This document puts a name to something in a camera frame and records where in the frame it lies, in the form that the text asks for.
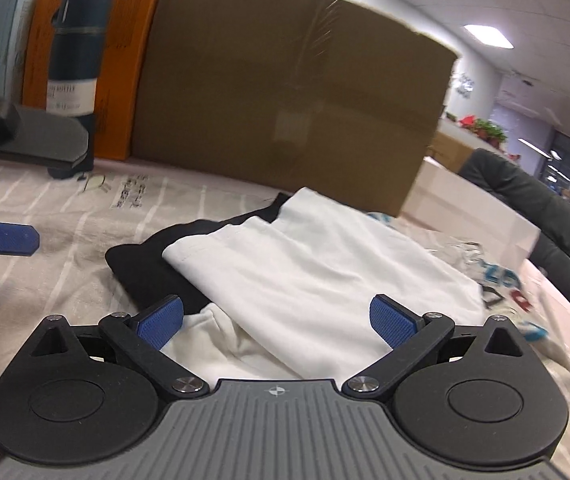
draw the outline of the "gray ribbed plate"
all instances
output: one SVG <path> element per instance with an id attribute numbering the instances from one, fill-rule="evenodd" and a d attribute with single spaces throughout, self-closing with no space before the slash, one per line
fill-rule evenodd
<path id="1" fill-rule="evenodd" d="M 442 464 L 405 442 L 381 405 L 343 397 L 331 381 L 222 381 L 212 396 L 175 402 L 115 458 L 61 469 L 6 458 L 0 480 L 10 479 L 566 480 L 548 463 L 506 473 Z"/>

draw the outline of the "chair backrest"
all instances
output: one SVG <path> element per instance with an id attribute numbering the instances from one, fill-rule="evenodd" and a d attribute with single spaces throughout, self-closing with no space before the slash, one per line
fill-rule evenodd
<path id="1" fill-rule="evenodd" d="M 458 172 L 498 197 L 541 233 L 529 259 L 570 302 L 570 203 L 512 162 L 475 150 Z"/>

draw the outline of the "white label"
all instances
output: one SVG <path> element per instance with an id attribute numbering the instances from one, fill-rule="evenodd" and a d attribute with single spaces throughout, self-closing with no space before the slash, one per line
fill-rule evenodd
<path id="1" fill-rule="evenodd" d="M 91 114 L 96 99 L 96 80 L 47 81 L 47 111 L 68 117 Z"/>

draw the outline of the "metal screw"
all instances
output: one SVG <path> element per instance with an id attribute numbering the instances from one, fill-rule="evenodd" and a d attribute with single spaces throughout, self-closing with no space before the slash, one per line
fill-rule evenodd
<path id="1" fill-rule="evenodd" d="M 182 394 L 195 394 L 204 386 L 205 383 L 197 377 L 180 377 L 172 383 L 172 388 Z"/>
<path id="2" fill-rule="evenodd" d="M 349 381 L 347 381 L 347 386 L 355 392 L 364 394 L 377 390 L 380 384 L 373 377 L 360 375 L 357 377 L 352 377 Z"/>

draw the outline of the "dark blue bottle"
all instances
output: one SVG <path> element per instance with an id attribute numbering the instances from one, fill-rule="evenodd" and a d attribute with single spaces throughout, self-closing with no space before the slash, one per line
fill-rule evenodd
<path id="1" fill-rule="evenodd" d="M 111 0 L 62 0 L 52 18 L 55 29 L 49 56 L 47 112 L 77 118 L 89 133 L 85 159 L 72 170 L 49 169 L 69 178 L 94 168 L 96 81 L 110 20 Z"/>

